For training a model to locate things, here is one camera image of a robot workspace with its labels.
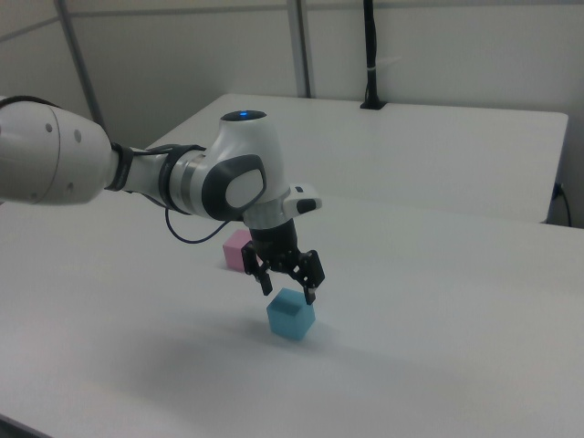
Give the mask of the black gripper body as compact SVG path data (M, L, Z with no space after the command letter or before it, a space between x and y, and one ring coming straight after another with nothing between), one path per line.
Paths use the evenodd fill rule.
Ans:
M253 246L262 263L278 273L291 274L296 265L297 230L293 219L269 229L250 230Z

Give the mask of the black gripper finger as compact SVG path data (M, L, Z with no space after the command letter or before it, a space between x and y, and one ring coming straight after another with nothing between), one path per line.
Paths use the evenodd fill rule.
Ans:
M241 254L245 273L255 278L265 297L269 296L273 291L271 278L268 274L269 264L258 262L257 252L251 241L242 247Z
M316 291L325 279L323 265L316 250L298 253L292 278L302 287L306 303L311 306L316 300Z

